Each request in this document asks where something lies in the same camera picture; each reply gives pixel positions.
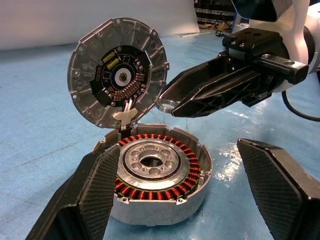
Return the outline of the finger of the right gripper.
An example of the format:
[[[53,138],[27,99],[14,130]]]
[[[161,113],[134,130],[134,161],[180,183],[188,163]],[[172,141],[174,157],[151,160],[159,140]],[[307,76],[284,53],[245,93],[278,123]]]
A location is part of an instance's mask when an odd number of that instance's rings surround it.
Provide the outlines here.
[[[213,114],[236,102],[247,107],[271,96],[275,78],[253,68],[223,73],[195,86],[176,106],[174,117],[198,118]]]
[[[230,71],[232,59],[219,55],[209,61],[186,69],[174,77],[160,95],[161,100],[181,101],[196,86]]]

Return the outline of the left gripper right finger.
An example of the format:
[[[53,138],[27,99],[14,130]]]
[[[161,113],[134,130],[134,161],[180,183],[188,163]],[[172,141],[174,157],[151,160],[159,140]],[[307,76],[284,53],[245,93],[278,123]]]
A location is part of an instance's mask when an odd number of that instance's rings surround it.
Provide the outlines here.
[[[258,210],[275,240],[320,238],[320,182],[283,148],[237,141]]]

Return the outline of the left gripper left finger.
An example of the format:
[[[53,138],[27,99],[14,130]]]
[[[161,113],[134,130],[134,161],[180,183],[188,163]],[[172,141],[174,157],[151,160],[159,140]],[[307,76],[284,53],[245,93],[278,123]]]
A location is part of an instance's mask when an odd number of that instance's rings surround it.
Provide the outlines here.
[[[118,143],[85,155],[55,191],[28,240],[101,240],[113,207]]]

